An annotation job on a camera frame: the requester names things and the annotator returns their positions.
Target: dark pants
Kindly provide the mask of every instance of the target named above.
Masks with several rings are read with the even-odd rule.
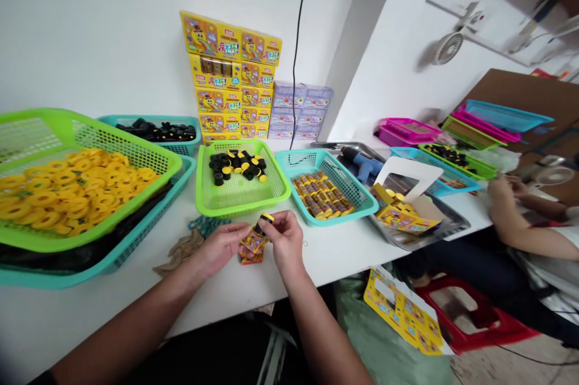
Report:
[[[395,264],[411,278],[434,271],[448,272],[472,285],[494,306],[525,326],[579,348],[579,326],[538,300],[527,274],[507,253],[494,227],[459,240],[436,242]]]

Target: yellow toy box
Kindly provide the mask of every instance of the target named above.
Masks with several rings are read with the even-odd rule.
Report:
[[[264,124],[269,125],[271,117],[271,109],[263,107],[247,107],[241,108],[241,121],[246,124]]]
[[[190,54],[191,73],[196,87],[230,89],[241,87],[241,64]]]
[[[241,60],[278,66],[281,51],[280,38],[241,28]]]
[[[242,139],[267,139],[267,130],[269,126],[264,124],[241,123]]]
[[[241,92],[241,104],[243,106],[271,107],[271,102],[273,101],[273,89],[242,86]]]
[[[381,184],[372,186],[370,193],[378,201],[379,209],[374,215],[385,226],[412,234],[421,234],[436,227],[445,218],[427,196],[416,198],[412,205],[404,204],[403,196]]]
[[[197,88],[199,113],[241,113],[241,91]]]
[[[273,88],[276,68],[271,65],[241,62],[241,81],[243,85]]]
[[[241,59],[241,29],[218,20],[181,11],[187,52],[219,59]]]
[[[205,133],[239,133],[241,115],[238,113],[200,113],[201,132]]]
[[[233,139],[241,139],[241,133],[204,133],[203,145],[209,145],[213,141],[231,141]]]

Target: person in white shirt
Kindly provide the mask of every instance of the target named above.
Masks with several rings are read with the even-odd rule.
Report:
[[[579,207],[534,196],[517,177],[499,175],[488,192],[494,227],[434,243],[397,260],[397,266],[416,285],[447,271],[529,328],[579,348]],[[531,226],[516,199],[565,225]]]

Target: teal plastic basket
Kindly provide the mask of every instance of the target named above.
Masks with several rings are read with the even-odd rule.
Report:
[[[189,177],[191,177],[193,171],[195,171],[197,162],[191,157],[181,157],[183,159],[183,165],[179,172],[171,178],[173,187],[169,193],[99,263],[78,273],[66,271],[16,270],[13,267],[0,266],[0,285],[16,285],[20,287],[39,288],[41,290],[61,290],[82,284],[94,278],[96,275],[106,275],[117,271],[185,189]]]
[[[166,116],[166,115],[107,115],[97,118],[102,123],[108,124],[110,126],[116,127],[117,124],[122,126],[132,126],[133,123],[138,119],[143,118],[145,121],[152,122],[155,126],[161,126],[161,123],[169,121],[171,124],[186,124],[187,126],[195,127],[197,136],[192,141],[187,142],[154,142],[161,147],[165,147],[167,150],[173,151],[173,153],[180,154],[182,156],[195,156],[195,150],[199,147],[201,142],[201,125],[199,119],[194,116]]]
[[[326,221],[317,220],[308,212],[292,183],[291,195],[309,226],[337,225],[368,216],[378,210],[378,202],[368,189],[328,151],[321,149],[280,151],[276,154],[276,159],[289,179],[322,171],[355,207],[349,215]]]

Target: plastic basket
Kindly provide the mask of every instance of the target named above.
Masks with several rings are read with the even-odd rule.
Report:
[[[326,221],[317,220],[308,212],[295,187],[292,185],[291,194],[309,226],[326,227],[337,225],[368,216],[378,210],[378,202],[368,189],[356,180],[356,177],[344,168],[344,165],[338,162],[328,151],[321,149],[280,151],[276,154],[276,159],[280,163],[283,172],[292,179],[302,174],[313,174],[322,171],[355,207],[355,210],[349,215]]]
[[[135,167],[152,168],[161,177],[84,234],[64,237],[0,221],[0,243],[36,252],[59,252],[96,240],[147,201],[183,164],[175,153],[70,110],[33,109],[0,115],[0,177],[22,174],[26,168],[62,160],[84,148],[120,152]]]
[[[267,181],[249,181],[241,174],[232,174],[222,187],[215,187],[209,157],[227,150],[246,150],[251,155],[263,157]],[[198,160],[195,205],[204,216],[233,218],[271,208],[290,197],[290,182],[264,141],[214,141],[208,147],[199,148]]]
[[[463,123],[459,119],[456,119],[454,114],[449,115],[444,124],[442,124],[442,129],[450,133],[459,141],[469,144],[477,150],[490,150],[491,148],[496,148],[500,145],[506,145],[505,143],[486,135],[480,130]]]
[[[199,146],[201,141],[201,126],[199,124],[199,119],[194,116],[162,116],[162,115],[107,115],[97,118],[99,121],[104,122],[110,126],[116,127],[117,124],[122,126],[132,126],[133,123],[138,119],[143,118],[145,121],[149,121],[155,124],[155,126],[160,127],[161,123],[169,121],[171,124],[186,124],[187,126],[195,127],[197,136],[192,141],[187,142],[155,142],[156,145],[165,147],[167,150],[173,151],[173,153],[182,154],[184,156],[194,157],[195,150]]]
[[[197,162],[187,156],[182,156],[182,158],[183,165],[181,169],[171,178],[173,188],[99,263],[78,273],[15,270],[8,267],[0,267],[0,285],[60,290],[82,284],[97,275],[107,275],[117,271],[185,189],[189,177],[195,171]]]
[[[541,124],[555,121],[550,116],[478,100],[468,100],[466,111],[511,133],[524,133]]]
[[[459,121],[462,121],[467,126],[474,127],[501,142],[519,142],[522,139],[520,133],[505,132],[504,130],[493,126],[491,123],[487,123],[486,121],[477,118],[475,115],[468,113],[465,106],[461,106],[460,109],[453,112],[452,116]]]
[[[436,127],[411,118],[384,118],[382,121],[384,120],[386,120],[387,129],[396,132],[397,135],[407,141],[434,142],[436,136],[442,133]],[[408,126],[421,127],[424,131],[413,130],[408,128]]]
[[[432,186],[428,188],[428,191],[437,197],[443,197],[446,195],[453,195],[456,193],[472,192],[479,190],[481,185],[474,181],[472,178],[467,177],[456,169],[451,168],[448,164],[436,159],[430,154],[420,151],[416,148],[399,147],[390,148],[392,154],[405,159],[412,159],[414,161],[424,163],[427,165],[442,168],[444,173],[440,176],[439,180],[436,180]],[[447,183],[451,181],[460,181],[464,184],[464,188],[457,189],[449,186]]]
[[[457,171],[462,172],[463,174],[465,174],[466,176],[475,179],[476,181],[480,181],[480,180],[486,180],[486,181],[491,181],[493,178],[496,177],[496,170],[497,168],[494,167],[493,165],[489,165],[479,159],[475,159],[474,157],[469,156],[468,154],[465,154],[465,160],[469,163],[469,166],[471,168],[474,168],[477,170],[478,174],[473,174],[470,171],[467,171],[464,168],[461,168],[458,165],[455,165],[454,163],[449,162],[446,159],[443,159],[442,157],[434,154],[431,151],[428,151],[425,148],[425,145],[419,145],[418,148],[420,148],[422,151],[424,151],[425,153],[429,154],[432,157],[437,158],[438,160],[443,161],[444,163],[446,163],[447,165],[452,166],[453,168],[455,168]]]

